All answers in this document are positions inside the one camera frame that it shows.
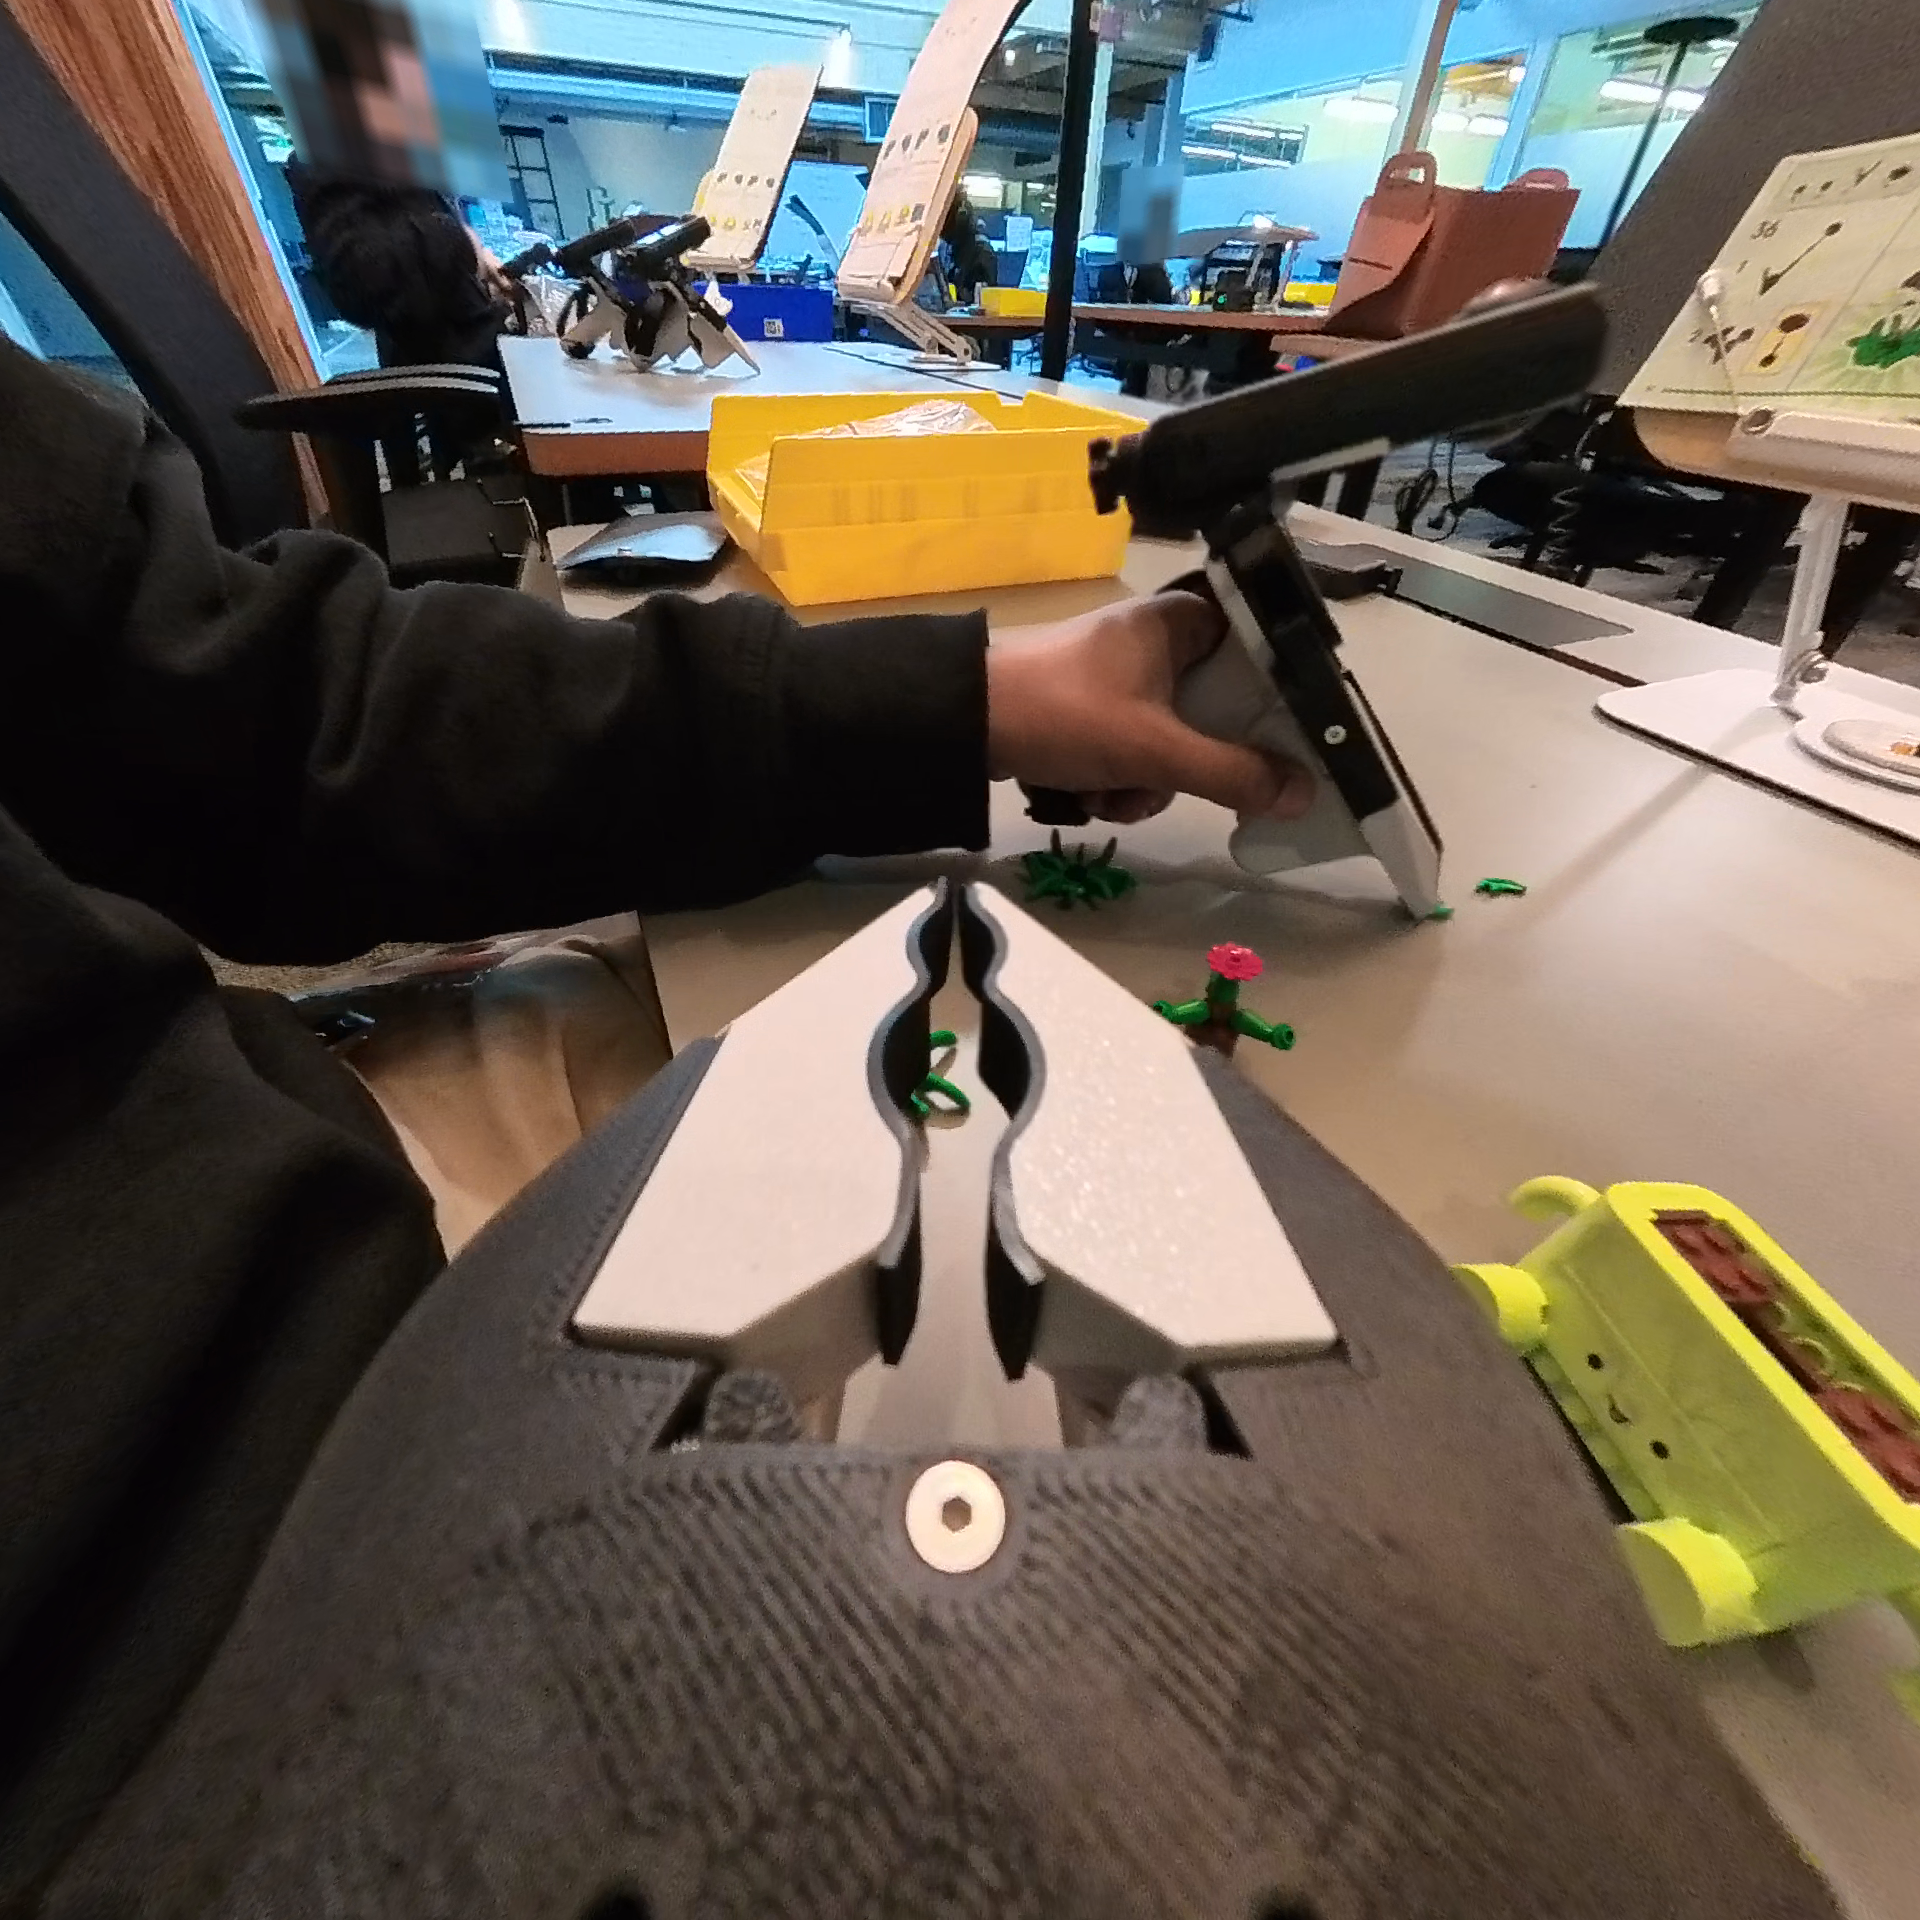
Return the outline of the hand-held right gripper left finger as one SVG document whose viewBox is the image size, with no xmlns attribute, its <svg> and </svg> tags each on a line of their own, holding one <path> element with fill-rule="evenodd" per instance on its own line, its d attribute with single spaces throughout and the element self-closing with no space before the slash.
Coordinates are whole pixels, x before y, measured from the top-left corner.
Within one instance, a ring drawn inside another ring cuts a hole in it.
<svg viewBox="0 0 1920 1920">
<path fill-rule="evenodd" d="M 708 1364 L 898 1363 L 922 1304 L 937 880 L 735 1017 L 579 1302 L 596 1350 Z"/>
</svg>

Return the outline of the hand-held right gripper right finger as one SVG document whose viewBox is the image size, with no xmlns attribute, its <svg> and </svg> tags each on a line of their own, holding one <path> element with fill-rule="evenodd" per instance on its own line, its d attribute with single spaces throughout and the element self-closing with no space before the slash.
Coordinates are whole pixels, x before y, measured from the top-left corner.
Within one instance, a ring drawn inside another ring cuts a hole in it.
<svg viewBox="0 0 1920 1920">
<path fill-rule="evenodd" d="M 977 1071 L 1006 1118 L 987 1316 L 1021 1379 L 1331 1353 L 1338 1329 L 1191 1044 L 1001 890 L 959 894 Z"/>
</svg>

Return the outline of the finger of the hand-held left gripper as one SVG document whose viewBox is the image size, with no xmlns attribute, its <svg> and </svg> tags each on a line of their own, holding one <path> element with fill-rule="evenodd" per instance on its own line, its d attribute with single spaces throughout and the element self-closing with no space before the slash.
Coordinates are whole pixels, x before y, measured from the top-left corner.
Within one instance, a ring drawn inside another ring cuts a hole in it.
<svg viewBox="0 0 1920 1920">
<path fill-rule="evenodd" d="M 1412 905 L 1412 806 L 1397 796 L 1356 817 L 1343 798 L 1321 792 L 1298 822 L 1241 818 L 1231 830 L 1231 862 L 1250 875 L 1306 874 L 1342 860 L 1378 864 L 1393 894 Z"/>
<path fill-rule="evenodd" d="M 1362 842 L 1415 922 L 1439 915 L 1445 844 L 1406 774 L 1393 738 L 1354 675 L 1349 675 L 1349 764 L 1361 801 L 1351 810 Z"/>
</svg>

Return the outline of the person's left forearm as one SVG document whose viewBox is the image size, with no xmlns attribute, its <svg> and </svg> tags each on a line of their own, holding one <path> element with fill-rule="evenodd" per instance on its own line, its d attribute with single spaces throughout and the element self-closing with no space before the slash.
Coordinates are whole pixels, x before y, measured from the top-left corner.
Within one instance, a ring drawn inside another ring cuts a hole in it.
<svg viewBox="0 0 1920 1920">
<path fill-rule="evenodd" d="M 142 403 L 11 344 L 2 456 L 6 975 L 123 905 L 322 964 L 987 846 L 980 616 L 583 619 L 340 535 L 231 552 Z"/>
</svg>

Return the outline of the person's left hand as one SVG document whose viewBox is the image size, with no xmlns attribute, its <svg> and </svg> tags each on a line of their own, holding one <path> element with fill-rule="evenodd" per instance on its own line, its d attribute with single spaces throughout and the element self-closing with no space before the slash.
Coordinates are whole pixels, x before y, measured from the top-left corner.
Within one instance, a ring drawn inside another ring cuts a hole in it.
<svg viewBox="0 0 1920 1920">
<path fill-rule="evenodd" d="M 1225 636 L 1225 618 L 1203 598 L 1158 592 L 994 638 L 987 778 L 1074 796 L 1118 825 L 1177 798 L 1245 818 L 1300 818 L 1314 798 L 1303 767 L 1209 736 L 1175 712 L 1177 686 Z"/>
</svg>

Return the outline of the wooden office desk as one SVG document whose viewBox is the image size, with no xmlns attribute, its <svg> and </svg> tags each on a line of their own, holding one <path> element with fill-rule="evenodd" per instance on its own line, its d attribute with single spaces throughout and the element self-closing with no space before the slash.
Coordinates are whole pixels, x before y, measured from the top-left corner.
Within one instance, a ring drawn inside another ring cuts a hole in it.
<svg viewBox="0 0 1920 1920">
<path fill-rule="evenodd" d="M 1364 340 L 1318 351 L 1331 305 L 1218 310 L 1209 305 L 1071 305 L 1069 340 L 1087 356 L 1235 369 L 1250 353 L 1339 356 Z"/>
</svg>

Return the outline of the brown carrier box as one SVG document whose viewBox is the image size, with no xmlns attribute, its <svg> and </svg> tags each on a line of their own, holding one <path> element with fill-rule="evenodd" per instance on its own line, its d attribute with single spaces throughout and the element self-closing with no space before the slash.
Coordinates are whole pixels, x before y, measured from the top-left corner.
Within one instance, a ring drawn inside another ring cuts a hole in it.
<svg viewBox="0 0 1920 1920">
<path fill-rule="evenodd" d="M 1361 207 L 1325 332 L 1395 344 L 1459 318 L 1502 282 L 1542 280 L 1575 209 L 1577 187 L 1555 168 L 1500 190 L 1457 187 L 1438 182 L 1430 153 L 1397 153 Z"/>
</svg>

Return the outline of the brick cactus with pink flower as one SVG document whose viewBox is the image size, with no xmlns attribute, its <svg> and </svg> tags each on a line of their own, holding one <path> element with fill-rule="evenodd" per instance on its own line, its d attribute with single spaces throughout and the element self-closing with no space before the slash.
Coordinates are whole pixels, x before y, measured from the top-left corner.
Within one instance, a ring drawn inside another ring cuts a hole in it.
<svg viewBox="0 0 1920 1920">
<path fill-rule="evenodd" d="M 1287 1023 L 1270 1023 L 1241 999 L 1244 990 L 1265 975 L 1262 953 L 1245 944 L 1214 944 L 1207 948 L 1207 983 L 1191 999 L 1155 999 L 1153 1014 L 1181 1030 L 1191 1044 L 1235 1057 L 1241 1040 L 1292 1051 L 1298 1043 Z"/>
</svg>

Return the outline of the green spiky brick plant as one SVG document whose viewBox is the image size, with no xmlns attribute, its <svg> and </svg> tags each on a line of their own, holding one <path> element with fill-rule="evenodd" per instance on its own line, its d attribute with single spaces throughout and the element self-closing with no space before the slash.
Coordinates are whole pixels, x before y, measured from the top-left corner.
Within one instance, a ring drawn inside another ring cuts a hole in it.
<svg viewBox="0 0 1920 1920">
<path fill-rule="evenodd" d="M 1118 860 L 1118 836 L 1067 849 L 1054 832 L 1047 849 L 1019 856 L 1019 875 L 1027 905 L 1058 911 L 1116 905 L 1138 887 L 1138 875 Z"/>
</svg>

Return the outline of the person's beige trousers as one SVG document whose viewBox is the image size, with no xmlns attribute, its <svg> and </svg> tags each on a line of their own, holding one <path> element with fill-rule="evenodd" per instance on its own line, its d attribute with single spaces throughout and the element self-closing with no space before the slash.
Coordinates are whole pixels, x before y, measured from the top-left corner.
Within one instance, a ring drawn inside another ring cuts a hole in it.
<svg viewBox="0 0 1920 1920">
<path fill-rule="evenodd" d="M 333 990 L 343 1054 L 454 1258 L 675 1057 L 636 915 L 373 967 Z"/>
</svg>

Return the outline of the black metal pole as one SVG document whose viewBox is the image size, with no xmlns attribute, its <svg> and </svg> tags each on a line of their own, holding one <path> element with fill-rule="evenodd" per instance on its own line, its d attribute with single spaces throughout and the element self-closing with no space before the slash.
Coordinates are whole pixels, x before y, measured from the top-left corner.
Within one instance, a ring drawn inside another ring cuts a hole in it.
<svg viewBox="0 0 1920 1920">
<path fill-rule="evenodd" d="M 1100 18 L 1100 3 L 1071 6 L 1063 94 L 1063 147 L 1054 187 L 1047 300 L 1039 334 L 1039 377 L 1050 382 L 1065 380 L 1071 356 L 1076 249 L 1084 231 L 1084 212 L 1087 212 L 1087 175 L 1097 170 L 1097 130 L 1106 111 L 1111 62 L 1100 39 Z"/>
</svg>

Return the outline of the white book stand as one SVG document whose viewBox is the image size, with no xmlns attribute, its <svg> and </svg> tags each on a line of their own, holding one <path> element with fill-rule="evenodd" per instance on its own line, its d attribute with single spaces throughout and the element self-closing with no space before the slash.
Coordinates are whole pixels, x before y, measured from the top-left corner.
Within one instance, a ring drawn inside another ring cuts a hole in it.
<svg viewBox="0 0 1920 1920">
<path fill-rule="evenodd" d="M 1835 416 L 1743 406 L 1733 414 L 1637 410 L 1645 449 L 1673 468 L 1806 498 L 1775 656 L 1605 694 L 1625 734 L 1917 846 L 1916 714 L 1833 680 L 1822 618 L 1851 508 L 1914 513 L 1914 416 Z"/>
</svg>

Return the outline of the crumpled clear plastic bag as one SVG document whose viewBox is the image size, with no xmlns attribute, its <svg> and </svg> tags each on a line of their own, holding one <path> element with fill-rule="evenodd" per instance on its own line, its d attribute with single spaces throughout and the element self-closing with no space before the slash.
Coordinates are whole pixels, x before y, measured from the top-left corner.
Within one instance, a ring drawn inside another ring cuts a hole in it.
<svg viewBox="0 0 1920 1920">
<path fill-rule="evenodd" d="M 811 427 L 806 441 L 932 441 L 996 435 L 996 414 L 983 414 L 972 401 L 923 398 L 875 416 Z"/>
</svg>

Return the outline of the yellow storage bin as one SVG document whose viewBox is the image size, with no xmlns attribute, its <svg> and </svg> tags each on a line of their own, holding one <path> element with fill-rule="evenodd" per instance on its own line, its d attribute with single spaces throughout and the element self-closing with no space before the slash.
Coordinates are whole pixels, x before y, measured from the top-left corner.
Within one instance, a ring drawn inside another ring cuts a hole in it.
<svg viewBox="0 0 1920 1920">
<path fill-rule="evenodd" d="M 998 432 L 805 439 L 923 398 L 967 398 L 998 416 Z M 1125 510 L 1094 506 L 1091 449 L 1142 427 L 1044 394 L 721 396 L 706 488 L 724 532 L 795 609 L 1091 584 L 1116 577 L 1131 542 Z"/>
</svg>

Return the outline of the cream printed card sheet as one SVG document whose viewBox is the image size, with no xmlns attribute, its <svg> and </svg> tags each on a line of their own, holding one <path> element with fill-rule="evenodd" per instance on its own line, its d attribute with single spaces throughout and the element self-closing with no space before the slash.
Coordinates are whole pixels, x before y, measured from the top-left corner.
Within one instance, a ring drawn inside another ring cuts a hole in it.
<svg viewBox="0 0 1920 1920">
<path fill-rule="evenodd" d="M 834 294 L 909 305 L 977 143 L 974 89 L 1025 3 L 949 3 L 908 68 Z"/>
<path fill-rule="evenodd" d="M 764 65 L 743 83 L 713 168 L 693 202 L 693 216 L 708 224 L 706 241 L 689 254 L 695 272 L 738 274 L 759 262 L 820 76 L 818 62 Z"/>
</svg>

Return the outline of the black floor lamp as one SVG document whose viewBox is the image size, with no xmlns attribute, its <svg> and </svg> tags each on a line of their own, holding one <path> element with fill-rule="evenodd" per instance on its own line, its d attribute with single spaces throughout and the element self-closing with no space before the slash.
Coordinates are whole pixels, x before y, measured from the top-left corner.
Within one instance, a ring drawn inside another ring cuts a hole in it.
<svg viewBox="0 0 1920 1920">
<path fill-rule="evenodd" d="M 1637 147 L 1629 153 L 1629 160 L 1622 168 L 1622 177 L 1601 228 L 1601 249 L 1606 249 L 1634 199 L 1637 185 L 1641 182 L 1641 172 L 1649 162 L 1649 151 L 1652 147 L 1652 138 L 1659 130 L 1659 124 L 1669 111 L 1669 100 L 1673 99 L 1684 65 L 1692 58 L 1694 49 L 1715 38 L 1727 34 L 1735 27 L 1730 16 L 1715 16 L 1715 15 L 1692 15 L 1692 16 L 1669 16 L 1645 27 L 1643 41 L 1658 51 L 1667 51 L 1669 60 L 1661 73 L 1661 83 L 1652 96 L 1649 108 L 1645 124 L 1638 132 Z"/>
</svg>

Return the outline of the dark upright panel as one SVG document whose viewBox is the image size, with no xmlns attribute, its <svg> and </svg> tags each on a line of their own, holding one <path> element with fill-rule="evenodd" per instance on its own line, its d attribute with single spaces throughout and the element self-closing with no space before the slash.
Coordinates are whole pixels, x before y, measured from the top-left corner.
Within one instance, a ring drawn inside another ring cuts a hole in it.
<svg viewBox="0 0 1920 1920">
<path fill-rule="evenodd" d="M 1916 3 L 1766 3 L 1593 278 L 1628 294 L 1692 282 L 1780 158 L 1916 129 Z"/>
</svg>

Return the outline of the person's black jacket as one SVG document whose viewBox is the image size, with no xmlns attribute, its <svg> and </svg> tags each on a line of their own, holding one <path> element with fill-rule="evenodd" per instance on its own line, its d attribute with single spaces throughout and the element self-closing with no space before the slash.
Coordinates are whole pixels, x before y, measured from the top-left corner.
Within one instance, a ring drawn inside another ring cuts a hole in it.
<svg viewBox="0 0 1920 1920">
<path fill-rule="evenodd" d="M 273 992 L 2 830 L 2 1898 L 201 1680 L 444 1267 L 373 1096 Z"/>
</svg>

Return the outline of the lime green brick planter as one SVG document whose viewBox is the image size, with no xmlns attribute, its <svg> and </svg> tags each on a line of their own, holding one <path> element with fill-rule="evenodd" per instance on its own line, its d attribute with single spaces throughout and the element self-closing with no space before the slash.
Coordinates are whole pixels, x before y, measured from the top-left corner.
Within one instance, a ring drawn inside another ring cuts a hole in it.
<svg viewBox="0 0 1920 1920">
<path fill-rule="evenodd" d="M 1917 1391 L 1762 1225 L 1698 1185 L 1509 1193 L 1542 1231 L 1454 1275 L 1625 1512 L 1671 1649 L 1866 1602 L 1917 1627 Z"/>
</svg>

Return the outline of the wooden pillar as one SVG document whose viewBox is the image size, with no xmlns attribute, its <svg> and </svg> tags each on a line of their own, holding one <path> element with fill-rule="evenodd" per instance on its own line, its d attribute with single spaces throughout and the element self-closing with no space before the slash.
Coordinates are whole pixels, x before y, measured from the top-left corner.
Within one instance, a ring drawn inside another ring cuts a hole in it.
<svg viewBox="0 0 1920 1920">
<path fill-rule="evenodd" d="M 274 390 L 316 384 L 310 328 L 175 6 L 5 3 L 5 22 L 226 300 Z"/>
</svg>

